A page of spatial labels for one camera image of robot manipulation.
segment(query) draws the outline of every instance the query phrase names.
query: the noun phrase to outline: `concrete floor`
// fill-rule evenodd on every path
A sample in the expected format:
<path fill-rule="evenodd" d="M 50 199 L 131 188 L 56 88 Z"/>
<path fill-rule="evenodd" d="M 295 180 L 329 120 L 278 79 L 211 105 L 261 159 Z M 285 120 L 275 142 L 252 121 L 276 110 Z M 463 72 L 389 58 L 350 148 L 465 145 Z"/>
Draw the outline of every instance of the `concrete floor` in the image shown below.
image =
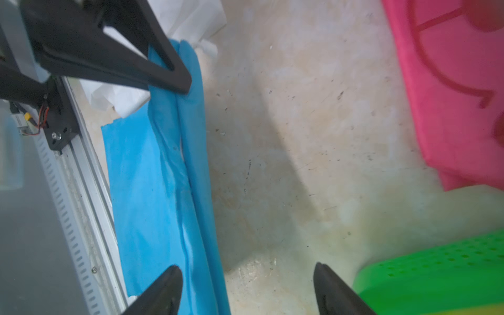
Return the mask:
<path fill-rule="evenodd" d="M 504 227 L 504 193 L 424 164 L 379 0 L 223 0 L 200 56 L 213 204 L 235 314 L 318 314 L 317 261 L 365 265 Z M 73 84 L 106 173 L 100 126 Z"/>

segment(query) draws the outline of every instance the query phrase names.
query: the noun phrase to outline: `bolt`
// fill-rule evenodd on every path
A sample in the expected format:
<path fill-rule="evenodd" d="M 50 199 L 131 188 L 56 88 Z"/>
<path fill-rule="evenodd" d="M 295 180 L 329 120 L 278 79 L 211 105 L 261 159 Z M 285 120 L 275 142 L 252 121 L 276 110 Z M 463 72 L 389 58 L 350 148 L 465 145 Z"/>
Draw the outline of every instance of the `bolt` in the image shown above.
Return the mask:
<path fill-rule="evenodd" d="M 51 138 L 55 140 L 61 140 L 61 134 L 60 133 L 52 133 Z"/>

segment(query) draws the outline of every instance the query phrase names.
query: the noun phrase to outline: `white label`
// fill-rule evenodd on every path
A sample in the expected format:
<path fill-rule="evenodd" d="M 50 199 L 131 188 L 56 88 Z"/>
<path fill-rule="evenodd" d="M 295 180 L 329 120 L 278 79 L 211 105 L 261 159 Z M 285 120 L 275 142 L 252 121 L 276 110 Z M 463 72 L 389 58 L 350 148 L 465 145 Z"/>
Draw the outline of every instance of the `white label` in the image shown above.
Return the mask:
<path fill-rule="evenodd" d="M 12 114 L 12 119 L 14 119 L 14 123 L 18 128 L 27 127 L 28 123 L 25 120 L 25 116 L 21 113 Z"/>

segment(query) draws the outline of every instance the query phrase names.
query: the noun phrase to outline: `black plastic bracket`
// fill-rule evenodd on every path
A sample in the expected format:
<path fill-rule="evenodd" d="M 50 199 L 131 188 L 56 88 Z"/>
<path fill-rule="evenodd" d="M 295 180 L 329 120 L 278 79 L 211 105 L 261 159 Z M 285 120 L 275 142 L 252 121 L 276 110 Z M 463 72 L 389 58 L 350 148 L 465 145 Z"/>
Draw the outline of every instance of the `black plastic bracket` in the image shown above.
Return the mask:
<path fill-rule="evenodd" d="M 317 263 L 313 286 L 321 315 L 376 315 L 327 265 Z"/>
<path fill-rule="evenodd" d="M 170 266 L 122 315 L 176 315 L 182 298 L 182 271 Z"/>
<path fill-rule="evenodd" d="M 187 94 L 192 79 L 147 0 L 21 0 L 36 60 L 55 75 Z M 103 33 L 113 26 L 144 55 L 154 48 L 168 69 Z"/>
<path fill-rule="evenodd" d="M 70 97 L 61 77 L 51 76 L 47 80 L 47 125 L 44 134 L 49 148 L 60 151 L 79 134 L 79 123 L 75 117 Z"/>

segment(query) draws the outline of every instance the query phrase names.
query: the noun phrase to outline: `blue fabric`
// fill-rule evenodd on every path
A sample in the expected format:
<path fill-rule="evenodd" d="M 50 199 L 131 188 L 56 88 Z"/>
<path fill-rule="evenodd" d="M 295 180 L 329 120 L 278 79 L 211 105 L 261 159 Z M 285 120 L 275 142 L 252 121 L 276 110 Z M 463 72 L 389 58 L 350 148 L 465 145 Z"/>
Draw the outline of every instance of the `blue fabric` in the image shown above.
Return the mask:
<path fill-rule="evenodd" d="M 230 315 L 212 209 L 200 66 L 187 42 L 172 45 L 191 73 L 189 94 L 150 87 L 148 105 L 102 128 L 124 280 L 128 295 L 140 295 L 175 264 L 184 281 L 179 314 Z M 149 60 L 165 66 L 153 50 Z"/>

